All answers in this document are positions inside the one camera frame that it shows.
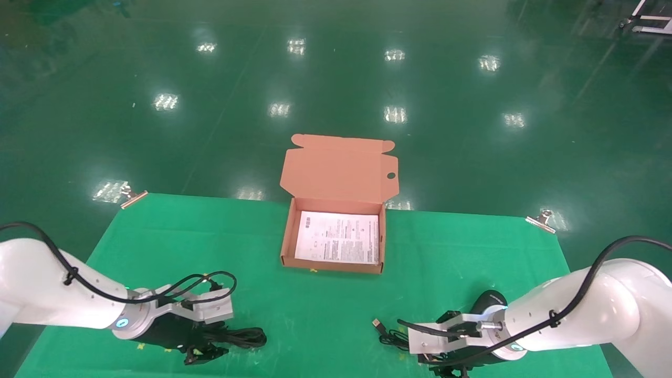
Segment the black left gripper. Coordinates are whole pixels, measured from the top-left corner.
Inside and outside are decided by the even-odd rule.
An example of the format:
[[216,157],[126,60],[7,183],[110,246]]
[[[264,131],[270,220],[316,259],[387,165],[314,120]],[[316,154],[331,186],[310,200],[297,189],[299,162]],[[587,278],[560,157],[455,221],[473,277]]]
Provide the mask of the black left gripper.
[[154,318],[142,333],[142,342],[164,349],[186,349],[185,366],[206,364],[228,354],[229,349],[208,346],[203,323],[189,320],[174,313]]

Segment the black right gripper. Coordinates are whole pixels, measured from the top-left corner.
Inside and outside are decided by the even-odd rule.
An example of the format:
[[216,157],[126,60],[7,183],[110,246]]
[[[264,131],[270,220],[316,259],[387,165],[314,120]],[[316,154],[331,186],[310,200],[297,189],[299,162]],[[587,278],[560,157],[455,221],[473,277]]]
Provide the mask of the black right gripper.
[[[448,310],[443,313],[439,318],[437,318],[436,323],[442,324],[448,320],[455,318],[456,316],[461,315],[461,311],[458,310]],[[462,360],[466,359],[469,356],[480,353],[481,350],[456,350],[451,353],[452,360]],[[434,373],[437,377],[468,377],[468,371],[473,370],[473,368],[482,368],[490,364],[505,363],[506,359],[502,359],[494,353],[483,354],[476,358],[472,358],[469,361],[466,361],[466,364],[432,364],[429,370]]]

